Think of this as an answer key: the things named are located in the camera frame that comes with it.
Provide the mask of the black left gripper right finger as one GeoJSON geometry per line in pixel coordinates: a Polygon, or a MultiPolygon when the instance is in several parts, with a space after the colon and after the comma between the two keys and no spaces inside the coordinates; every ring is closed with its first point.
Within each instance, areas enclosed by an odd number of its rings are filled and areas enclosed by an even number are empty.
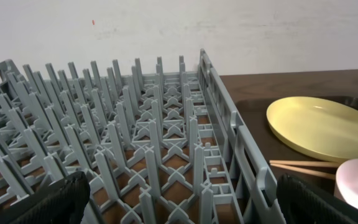
{"type": "Polygon", "coordinates": [[[358,209],[298,177],[283,174],[276,196],[287,223],[358,224],[358,209]]]}

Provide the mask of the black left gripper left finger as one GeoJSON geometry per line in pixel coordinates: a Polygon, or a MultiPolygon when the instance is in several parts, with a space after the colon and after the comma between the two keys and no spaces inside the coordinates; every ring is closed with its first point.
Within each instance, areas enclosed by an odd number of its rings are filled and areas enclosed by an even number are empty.
{"type": "Polygon", "coordinates": [[[77,171],[1,211],[0,224],[79,224],[89,200],[86,175],[77,171]]]}

